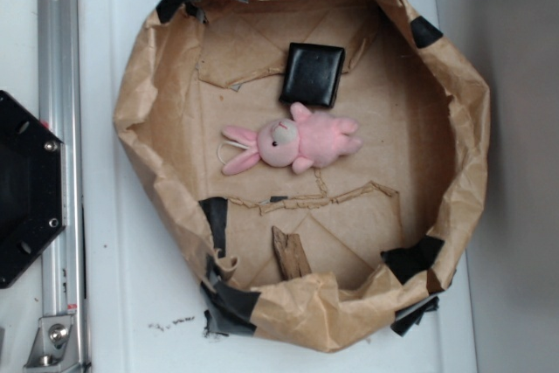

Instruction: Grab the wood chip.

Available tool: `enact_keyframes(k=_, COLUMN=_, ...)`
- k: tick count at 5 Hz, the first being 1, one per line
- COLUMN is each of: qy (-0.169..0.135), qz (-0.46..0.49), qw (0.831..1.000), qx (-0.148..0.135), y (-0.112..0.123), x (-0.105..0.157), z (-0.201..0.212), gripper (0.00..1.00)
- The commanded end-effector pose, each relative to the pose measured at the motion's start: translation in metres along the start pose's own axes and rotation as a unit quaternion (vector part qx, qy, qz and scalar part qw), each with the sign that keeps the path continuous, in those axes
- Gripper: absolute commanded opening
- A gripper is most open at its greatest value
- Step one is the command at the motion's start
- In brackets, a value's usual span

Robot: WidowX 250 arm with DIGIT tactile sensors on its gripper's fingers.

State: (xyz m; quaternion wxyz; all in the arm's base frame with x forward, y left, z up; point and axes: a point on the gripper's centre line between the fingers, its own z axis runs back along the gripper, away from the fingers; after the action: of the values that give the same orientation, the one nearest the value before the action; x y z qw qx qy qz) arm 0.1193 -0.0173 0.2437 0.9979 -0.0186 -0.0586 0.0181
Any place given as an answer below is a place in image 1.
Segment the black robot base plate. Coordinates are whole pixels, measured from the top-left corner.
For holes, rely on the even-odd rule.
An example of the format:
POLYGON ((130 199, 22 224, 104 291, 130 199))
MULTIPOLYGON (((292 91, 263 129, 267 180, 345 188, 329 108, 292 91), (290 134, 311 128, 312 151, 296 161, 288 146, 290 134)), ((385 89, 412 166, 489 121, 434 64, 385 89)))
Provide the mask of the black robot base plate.
POLYGON ((65 227, 63 143, 1 92, 1 288, 11 287, 65 227))

